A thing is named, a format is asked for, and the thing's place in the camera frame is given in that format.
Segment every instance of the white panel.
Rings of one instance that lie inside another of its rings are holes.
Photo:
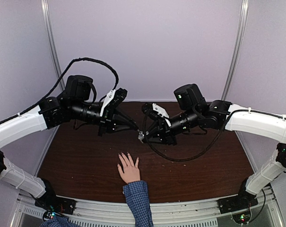
[[[49,1],[61,69],[74,58],[113,66],[127,101],[175,100],[173,91],[196,83],[207,100],[223,93],[241,1]],[[114,85],[103,66],[76,63],[72,74],[95,80],[98,99]]]
[[[228,100],[286,114],[286,0],[250,0],[245,37]],[[260,168],[277,143],[247,133],[243,137]],[[286,174],[272,185],[286,222]]]
[[[0,0],[0,120],[38,101],[55,81],[41,1]],[[51,133],[34,133],[2,151],[14,164],[34,173]],[[17,194],[0,181],[0,227],[8,226]]]

